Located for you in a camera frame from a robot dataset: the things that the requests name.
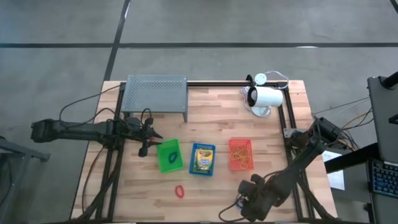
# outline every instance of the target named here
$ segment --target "gray floor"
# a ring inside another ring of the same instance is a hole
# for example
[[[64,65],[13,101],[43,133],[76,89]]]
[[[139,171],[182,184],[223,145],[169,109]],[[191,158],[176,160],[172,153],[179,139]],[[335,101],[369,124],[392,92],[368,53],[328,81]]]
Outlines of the gray floor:
[[[113,42],[123,2],[0,0],[0,43]],[[398,42],[398,15],[388,0],[132,0],[121,42]],[[110,51],[0,49],[0,135],[52,154],[29,167],[13,223],[69,217],[87,142],[35,144],[30,123],[56,118],[65,104],[99,92]],[[367,77],[396,72],[397,54],[398,48],[119,49],[111,80],[130,74],[240,80],[278,70],[305,80],[311,108],[319,111],[366,97]],[[75,105],[65,119],[93,116],[97,101]],[[324,115],[343,125],[369,108],[367,102]],[[352,135],[360,146],[376,140],[371,124]],[[348,185],[361,170],[345,172]],[[354,191],[333,195],[341,218],[368,219],[363,204],[351,201],[360,199]]]

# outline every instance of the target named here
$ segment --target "orange plastic tray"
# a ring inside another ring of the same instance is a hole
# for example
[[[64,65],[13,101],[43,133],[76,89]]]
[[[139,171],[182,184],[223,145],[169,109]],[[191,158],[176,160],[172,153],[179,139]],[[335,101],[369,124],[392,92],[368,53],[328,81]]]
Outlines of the orange plastic tray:
[[[251,142],[248,139],[229,140],[229,169],[230,170],[252,170],[253,156],[251,153]]]

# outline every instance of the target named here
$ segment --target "green plastic tray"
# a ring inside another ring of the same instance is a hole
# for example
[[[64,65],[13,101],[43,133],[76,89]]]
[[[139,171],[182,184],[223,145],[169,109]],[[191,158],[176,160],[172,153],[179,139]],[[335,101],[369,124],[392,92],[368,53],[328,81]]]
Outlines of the green plastic tray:
[[[159,170],[161,173],[172,172],[184,168],[178,139],[165,141],[162,144],[157,145],[156,148],[157,159],[159,160]],[[177,153],[177,158],[173,163],[170,163],[169,156],[174,152]]]

